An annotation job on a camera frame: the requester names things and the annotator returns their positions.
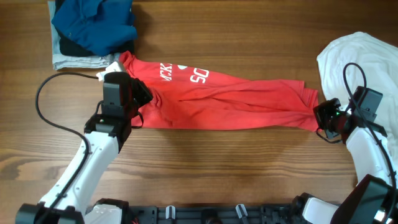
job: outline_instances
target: wooden table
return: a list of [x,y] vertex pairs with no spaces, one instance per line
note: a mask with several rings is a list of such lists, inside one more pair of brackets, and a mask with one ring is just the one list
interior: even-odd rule
[[[49,13],[43,0],[19,2],[26,3],[0,4],[0,223],[12,223],[22,203],[38,202],[80,144],[35,112],[37,87],[55,73]],[[371,0],[136,1],[136,55],[252,80],[305,80],[323,101],[317,55],[359,30],[398,45],[397,10],[396,1]],[[60,77],[44,88],[40,106],[49,120],[82,131],[101,97],[95,80]],[[355,184],[344,145],[301,129],[139,129],[102,176],[93,202],[259,205],[288,203],[303,192],[342,202]]]

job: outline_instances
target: red t-shirt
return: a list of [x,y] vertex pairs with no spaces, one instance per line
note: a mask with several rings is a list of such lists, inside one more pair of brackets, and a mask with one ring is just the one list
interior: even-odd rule
[[[318,92],[304,88],[304,81],[250,81],[200,68],[143,62],[130,52],[121,54],[120,61],[154,96],[140,109],[145,128],[318,128],[312,111]],[[134,126],[140,123],[138,118],[132,121]]]

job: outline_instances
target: stack of clothes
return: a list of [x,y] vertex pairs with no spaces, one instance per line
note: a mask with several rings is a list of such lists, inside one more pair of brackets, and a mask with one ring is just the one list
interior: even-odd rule
[[134,53],[132,0],[48,2],[53,68],[102,68]]

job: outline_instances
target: blue shirt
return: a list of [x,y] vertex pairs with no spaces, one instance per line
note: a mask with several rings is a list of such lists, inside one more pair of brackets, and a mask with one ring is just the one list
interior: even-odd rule
[[65,0],[51,23],[66,37],[99,56],[137,38],[132,0]]

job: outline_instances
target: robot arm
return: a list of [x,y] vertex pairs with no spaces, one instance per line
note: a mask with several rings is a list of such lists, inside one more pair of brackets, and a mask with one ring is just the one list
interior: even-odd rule
[[[376,135],[382,141],[385,149],[387,149],[387,138],[380,133],[376,133]],[[379,146],[376,144],[375,140],[371,136],[368,128],[356,127],[348,137],[346,145],[347,149],[351,153],[354,160],[358,183],[361,183],[362,181],[368,182],[369,176],[371,175],[372,178],[381,179],[382,181],[385,182],[385,184],[381,184],[381,186],[384,189],[387,189],[389,186],[392,185],[389,169],[387,167],[387,161],[382,155]],[[358,190],[361,190],[360,184],[358,184],[358,186],[359,186],[357,187],[358,189],[355,189],[353,193],[355,193]],[[371,189],[371,186],[369,186],[369,191],[372,193],[375,190]],[[384,191],[384,195],[380,194],[382,195],[382,199],[386,196],[386,194],[387,194],[386,191]],[[358,201],[360,200],[364,201],[365,206],[366,204],[370,205],[371,203],[376,203],[376,204],[378,203],[378,205],[372,206],[373,209],[367,210],[366,214],[361,214],[360,210],[355,212],[359,206],[350,204],[350,207],[353,208],[352,210],[354,211],[352,214],[350,214],[353,218],[355,218],[355,213],[356,213],[357,216],[361,217],[369,215],[370,218],[366,217],[367,220],[372,220],[372,217],[374,217],[374,220],[381,222],[381,220],[385,215],[385,212],[380,209],[382,205],[382,200],[376,201],[372,200],[370,197],[365,198],[362,196],[358,197],[355,195],[353,195],[353,197],[351,198],[359,199]],[[341,212],[336,213],[338,209],[339,206],[324,202],[319,198],[312,197],[307,200],[303,208],[302,216],[304,217],[304,219],[313,224],[347,223],[347,222],[341,222],[339,217],[348,217],[349,211],[347,211],[347,213],[345,214],[341,214]],[[335,214],[337,214],[335,217],[335,221],[332,222],[332,219]],[[390,223],[391,221],[392,219],[389,218],[387,220],[387,223]]]
[[[84,216],[86,212],[90,199],[93,196],[103,172],[119,153],[117,138],[109,136],[108,133],[93,131],[89,134],[85,134],[85,137],[91,144],[90,156],[87,158],[85,165],[76,177],[75,181],[67,190],[66,197],[61,199],[54,208],[57,210],[66,210],[67,207],[74,207],[77,212],[82,213],[82,216]],[[49,208],[57,198],[57,194],[70,180],[79,163],[83,159],[84,153],[85,144],[82,141],[79,150],[65,172],[62,174],[61,178],[54,187],[40,199],[40,202],[44,203],[44,207]]]
[[[313,224],[372,223],[371,220],[390,223],[392,220],[385,218],[385,210],[390,208],[396,212],[396,189],[391,187],[397,183],[395,178],[393,183],[391,177],[396,174],[396,168],[387,149],[384,128],[373,123],[382,94],[359,86],[352,98],[358,107],[353,106],[353,100],[350,99],[350,113],[348,110],[339,110],[340,102],[336,98],[314,108],[318,125],[325,130],[326,137],[333,139],[341,135],[341,140],[353,157],[359,184],[339,207],[315,197],[308,198],[302,216]],[[368,127],[374,130],[381,146]]]
[[[104,100],[101,102],[102,113],[94,114],[85,125],[89,150],[82,141],[59,181],[37,205],[23,204],[17,213],[16,223],[98,223],[98,216],[85,217],[90,199],[103,172],[129,137],[131,120],[140,115],[138,109],[141,106],[152,100],[152,94],[144,83],[122,71],[123,65],[114,62],[106,72],[100,73],[100,80],[104,80]],[[71,180],[72,184],[60,195]],[[112,223],[121,219],[123,208],[114,205],[104,205],[103,208],[113,212],[109,216]]]

